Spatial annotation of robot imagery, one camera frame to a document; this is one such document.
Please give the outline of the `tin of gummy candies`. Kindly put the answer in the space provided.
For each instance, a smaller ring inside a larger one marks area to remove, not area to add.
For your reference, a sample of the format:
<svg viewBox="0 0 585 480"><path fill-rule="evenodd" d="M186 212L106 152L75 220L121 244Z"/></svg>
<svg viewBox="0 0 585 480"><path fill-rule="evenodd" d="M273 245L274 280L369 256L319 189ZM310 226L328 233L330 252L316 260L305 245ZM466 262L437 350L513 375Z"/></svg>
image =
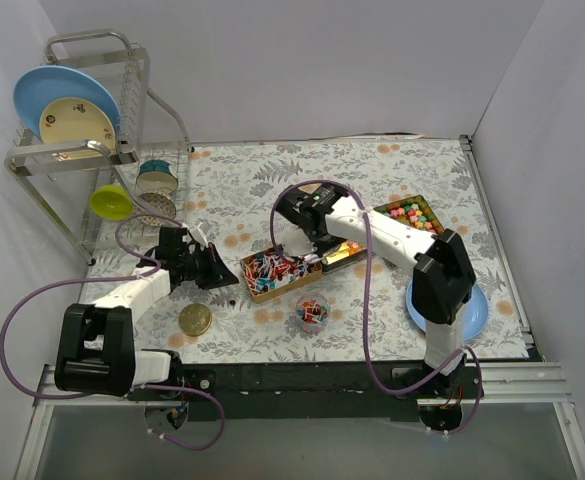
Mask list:
<svg viewBox="0 0 585 480"><path fill-rule="evenodd" d="M353 241L346 241L342 243L337 250L322 259L322 272L324 274L329 274L356 263L365 256L366 250L362 244Z"/></svg>

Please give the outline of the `round gold tin lid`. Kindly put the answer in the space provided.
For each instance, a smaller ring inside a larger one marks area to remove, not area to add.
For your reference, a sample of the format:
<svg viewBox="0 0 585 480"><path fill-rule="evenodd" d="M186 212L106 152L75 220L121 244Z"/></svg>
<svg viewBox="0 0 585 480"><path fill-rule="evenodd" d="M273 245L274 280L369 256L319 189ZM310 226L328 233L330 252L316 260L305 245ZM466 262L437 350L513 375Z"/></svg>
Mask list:
<svg viewBox="0 0 585 480"><path fill-rule="evenodd" d="M180 312L178 324L185 335L198 337L211 327L211 310L200 303L189 304Z"/></svg>

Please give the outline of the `gold tin of lollipops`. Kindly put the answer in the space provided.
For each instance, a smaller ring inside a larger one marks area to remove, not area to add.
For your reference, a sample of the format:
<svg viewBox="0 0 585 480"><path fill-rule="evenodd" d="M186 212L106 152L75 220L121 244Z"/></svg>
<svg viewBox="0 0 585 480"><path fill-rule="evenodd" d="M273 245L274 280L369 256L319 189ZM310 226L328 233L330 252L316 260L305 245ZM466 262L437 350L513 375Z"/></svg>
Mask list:
<svg viewBox="0 0 585 480"><path fill-rule="evenodd" d="M320 263L308 264L275 248L254 253L240 260L248 291L256 304L308 285L323 275Z"/></svg>

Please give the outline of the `clear glass bowl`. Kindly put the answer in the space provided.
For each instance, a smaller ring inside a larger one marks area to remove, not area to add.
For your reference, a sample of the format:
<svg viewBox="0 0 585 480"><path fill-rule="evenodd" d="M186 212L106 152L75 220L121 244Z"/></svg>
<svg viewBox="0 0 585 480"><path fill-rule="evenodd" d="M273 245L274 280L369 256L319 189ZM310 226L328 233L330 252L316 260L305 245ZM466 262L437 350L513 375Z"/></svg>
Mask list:
<svg viewBox="0 0 585 480"><path fill-rule="evenodd" d="M296 303L296 319L299 328L309 334L324 330L330 315L329 301L321 294L302 295Z"/></svg>

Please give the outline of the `tin of star candies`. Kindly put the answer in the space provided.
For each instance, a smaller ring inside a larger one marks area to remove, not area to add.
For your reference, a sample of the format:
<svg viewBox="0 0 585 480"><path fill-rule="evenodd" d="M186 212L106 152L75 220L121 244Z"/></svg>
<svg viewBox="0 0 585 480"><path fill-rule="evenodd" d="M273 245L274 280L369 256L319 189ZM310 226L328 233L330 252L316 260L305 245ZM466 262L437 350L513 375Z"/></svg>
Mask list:
<svg viewBox="0 0 585 480"><path fill-rule="evenodd" d="M394 199L376 206L374 210L417 230L432 234L444 231L442 223L422 195Z"/></svg>

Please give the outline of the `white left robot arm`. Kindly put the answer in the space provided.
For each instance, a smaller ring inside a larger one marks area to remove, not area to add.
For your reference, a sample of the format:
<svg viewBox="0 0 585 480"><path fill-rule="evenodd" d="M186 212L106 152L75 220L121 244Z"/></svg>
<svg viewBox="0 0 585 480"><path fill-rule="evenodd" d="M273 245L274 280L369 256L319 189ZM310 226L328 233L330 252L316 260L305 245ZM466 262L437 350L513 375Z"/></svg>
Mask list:
<svg viewBox="0 0 585 480"><path fill-rule="evenodd" d="M186 385L179 355L135 346L136 322L182 283L201 290L234 285L238 278L199 231L162 227L158 244L140 258L129 281L63 317L54 381L58 389L123 397L150 384L165 400Z"/></svg>

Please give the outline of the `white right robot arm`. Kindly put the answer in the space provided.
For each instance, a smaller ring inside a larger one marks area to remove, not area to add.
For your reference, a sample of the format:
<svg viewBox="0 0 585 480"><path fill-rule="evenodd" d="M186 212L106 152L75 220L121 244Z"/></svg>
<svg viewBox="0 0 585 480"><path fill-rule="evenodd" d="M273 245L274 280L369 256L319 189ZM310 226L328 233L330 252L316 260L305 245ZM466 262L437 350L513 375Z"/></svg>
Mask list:
<svg viewBox="0 0 585 480"><path fill-rule="evenodd" d="M461 384L470 348L462 339L463 310L471 300L476 275L460 235L450 229L431 234L401 224L364 205L350 187L319 183L311 193L301 184L282 191L271 212L280 214L300 233L278 250L308 262L321 260L345 241L362 244L367 263L380 256L412 276L412 305L426 322L424 377L400 389L384 385L371 355L364 355L372 382L383 393L406 396L422 386L447 397Z"/></svg>

